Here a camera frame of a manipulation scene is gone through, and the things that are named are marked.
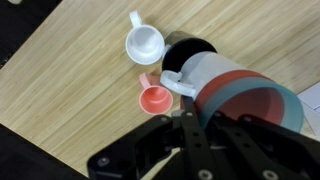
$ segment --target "screw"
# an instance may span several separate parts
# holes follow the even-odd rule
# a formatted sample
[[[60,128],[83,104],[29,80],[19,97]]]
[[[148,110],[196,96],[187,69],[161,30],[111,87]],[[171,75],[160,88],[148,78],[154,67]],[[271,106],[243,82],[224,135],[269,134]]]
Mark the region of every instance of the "screw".
[[[271,170],[264,170],[262,172],[262,175],[266,180],[278,180],[279,179],[278,174],[275,173],[274,171],[271,171]]]
[[[187,116],[192,116],[192,112],[187,112]]]
[[[107,158],[107,157],[103,157],[103,158],[100,158],[100,159],[98,160],[98,165],[99,165],[100,167],[106,166],[106,165],[108,165],[109,163],[110,163],[110,159]]]
[[[243,119],[244,119],[245,121],[248,121],[248,122],[251,122],[251,121],[252,121],[251,117],[248,117],[248,116],[244,117]]]
[[[161,117],[161,121],[166,122],[168,120],[168,118],[166,117]]]
[[[201,180],[212,180],[213,179],[212,173],[206,169],[200,170],[198,173],[198,176]]]
[[[221,113],[219,113],[219,112],[215,112],[215,113],[214,113],[214,116],[216,116],[216,117],[220,117],[220,116],[221,116]]]

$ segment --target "cup rim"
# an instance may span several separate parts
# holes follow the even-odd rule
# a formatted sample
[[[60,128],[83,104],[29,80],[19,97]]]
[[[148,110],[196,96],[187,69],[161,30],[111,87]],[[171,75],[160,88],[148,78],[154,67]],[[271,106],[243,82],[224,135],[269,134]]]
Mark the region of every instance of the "cup rim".
[[[159,50],[157,50],[157,52],[159,52],[158,53],[159,55],[154,57],[154,58],[150,58],[151,60],[148,60],[148,62],[141,62],[140,60],[137,60],[137,59],[133,58],[133,55],[132,55],[133,53],[130,51],[130,48],[129,48],[129,40],[130,40],[130,38],[132,38],[132,36],[133,36],[132,34],[135,31],[137,31],[138,29],[141,29],[141,28],[152,29],[156,33],[156,35],[159,37],[159,39],[161,40],[161,42],[160,42],[161,43],[160,44],[161,48]],[[164,51],[165,43],[164,43],[164,38],[163,38],[162,34],[159,32],[159,30],[157,28],[155,28],[155,27],[153,27],[151,25],[148,25],[148,24],[142,24],[141,26],[136,27],[136,28],[132,28],[130,30],[130,32],[128,33],[128,35],[126,37],[125,46],[126,46],[126,52],[127,52],[128,56],[129,56],[129,58],[131,60],[133,60],[134,62],[136,62],[138,64],[141,64],[141,65],[150,65],[150,64],[153,64],[153,63],[155,63],[155,62],[157,62],[158,60],[161,59],[163,51]]]
[[[170,105],[169,105],[163,112],[160,112],[160,113],[152,113],[152,112],[149,112],[149,111],[147,111],[147,110],[142,106],[142,104],[141,104],[141,98],[142,98],[143,94],[144,94],[147,90],[152,89],[152,88],[161,88],[161,89],[164,89],[164,90],[166,90],[166,92],[169,94]],[[163,87],[163,86],[160,86],[160,85],[152,85],[152,86],[150,86],[149,88],[143,89],[143,91],[140,93],[140,96],[139,96],[139,106],[140,106],[140,108],[141,108],[145,113],[147,113],[147,114],[151,114],[151,115],[164,114],[164,113],[168,112],[168,111],[171,109],[172,105],[173,105],[173,95],[172,95],[172,93],[170,92],[169,89],[167,89],[167,88],[165,88],[165,87]]]
[[[196,46],[197,49],[194,50],[194,52],[188,52],[186,57],[179,57],[179,58],[173,58],[173,55],[175,54],[175,51],[177,49],[185,48],[184,46],[194,46],[194,44],[201,44],[200,46]],[[201,52],[213,52],[217,53],[217,50],[210,44],[209,42],[205,41],[204,39],[198,38],[198,37],[189,37],[186,39],[182,39],[179,42],[176,42],[175,44],[171,44],[171,47],[167,50],[166,54],[163,57],[162,62],[162,71],[169,70],[173,72],[179,72],[184,65],[185,62],[192,56],[201,53]],[[171,64],[171,59],[175,59],[175,64]]]

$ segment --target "wood grain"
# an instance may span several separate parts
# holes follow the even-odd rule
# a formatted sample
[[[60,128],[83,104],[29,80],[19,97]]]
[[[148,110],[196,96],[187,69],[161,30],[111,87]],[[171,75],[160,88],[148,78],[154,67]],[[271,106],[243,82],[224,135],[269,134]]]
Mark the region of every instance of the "wood grain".
[[[0,123],[86,174],[92,154],[151,117],[138,75],[160,74],[161,62],[127,56],[133,10],[295,93],[320,81],[319,1],[64,0],[0,71]]]

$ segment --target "mug handle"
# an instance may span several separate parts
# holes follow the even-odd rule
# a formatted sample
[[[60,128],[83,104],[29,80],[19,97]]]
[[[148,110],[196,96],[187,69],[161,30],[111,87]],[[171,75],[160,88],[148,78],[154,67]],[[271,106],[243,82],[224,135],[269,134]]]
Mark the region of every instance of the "mug handle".
[[[139,76],[140,83],[143,89],[148,89],[151,87],[150,81],[148,79],[147,73],[142,73]]]
[[[185,96],[193,96],[195,93],[195,89],[193,85],[179,82],[182,77],[182,73],[176,73],[173,71],[165,70],[161,73],[160,82],[168,89],[172,91],[185,95]]]
[[[137,28],[142,25],[142,20],[139,16],[138,11],[132,11],[130,13],[130,20],[131,20],[133,28]]]
[[[170,44],[167,44],[165,47],[164,47],[164,50],[163,50],[163,53],[162,53],[162,59],[164,59],[164,56],[166,55],[167,51],[171,48],[171,45]]]

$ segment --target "white mug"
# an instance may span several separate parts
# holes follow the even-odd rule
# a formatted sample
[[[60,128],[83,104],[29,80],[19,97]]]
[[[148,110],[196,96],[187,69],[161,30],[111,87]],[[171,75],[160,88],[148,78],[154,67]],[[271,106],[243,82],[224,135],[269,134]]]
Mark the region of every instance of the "white mug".
[[[138,64],[150,65],[161,59],[164,53],[164,39],[153,26],[142,24],[137,11],[130,13],[133,29],[126,39],[129,57]]]
[[[201,89],[215,77],[226,72],[246,69],[214,52],[200,52],[190,57],[179,73],[163,71],[161,83],[172,91],[194,100]]]

